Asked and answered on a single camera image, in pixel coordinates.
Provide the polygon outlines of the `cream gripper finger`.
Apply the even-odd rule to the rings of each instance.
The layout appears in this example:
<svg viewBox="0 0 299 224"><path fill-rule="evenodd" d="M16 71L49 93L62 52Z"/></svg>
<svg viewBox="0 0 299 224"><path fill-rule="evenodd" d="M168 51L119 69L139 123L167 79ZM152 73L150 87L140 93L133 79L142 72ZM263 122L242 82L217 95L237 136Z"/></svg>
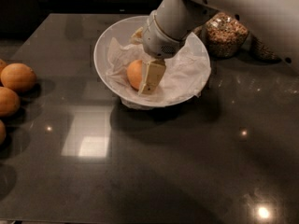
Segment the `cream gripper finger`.
<svg viewBox="0 0 299 224"><path fill-rule="evenodd" d="M129 41L131 44L134 45L139 45L143 43L143 38L142 38L142 32L143 32L143 28L140 27L138 28L130 37Z"/></svg>
<svg viewBox="0 0 299 224"><path fill-rule="evenodd" d="M165 60L143 62L141 66L141 82L139 94L152 94L159 86L166 70Z"/></svg>

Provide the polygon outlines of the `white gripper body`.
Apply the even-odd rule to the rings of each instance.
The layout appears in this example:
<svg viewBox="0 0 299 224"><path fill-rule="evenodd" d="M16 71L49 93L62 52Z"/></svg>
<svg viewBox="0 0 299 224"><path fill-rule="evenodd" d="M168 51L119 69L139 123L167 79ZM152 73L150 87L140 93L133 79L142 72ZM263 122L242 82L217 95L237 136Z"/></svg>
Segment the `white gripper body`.
<svg viewBox="0 0 299 224"><path fill-rule="evenodd" d="M178 20L152 11L143 25L144 51L155 59L174 57L185 44L186 35L179 29Z"/></svg>

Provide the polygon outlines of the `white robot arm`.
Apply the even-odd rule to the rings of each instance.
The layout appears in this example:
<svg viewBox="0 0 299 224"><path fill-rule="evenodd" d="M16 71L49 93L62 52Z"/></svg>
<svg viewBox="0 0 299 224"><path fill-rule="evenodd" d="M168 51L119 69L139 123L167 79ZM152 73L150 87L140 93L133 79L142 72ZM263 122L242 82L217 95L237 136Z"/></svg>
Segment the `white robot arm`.
<svg viewBox="0 0 299 224"><path fill-rule="evenodd" d="M139 92L160 83L165 60L184 46L192 29L217 12L239 20L291 68L299 70L299 0L163 0L131 36L152 60L142 67Z"/></svg>

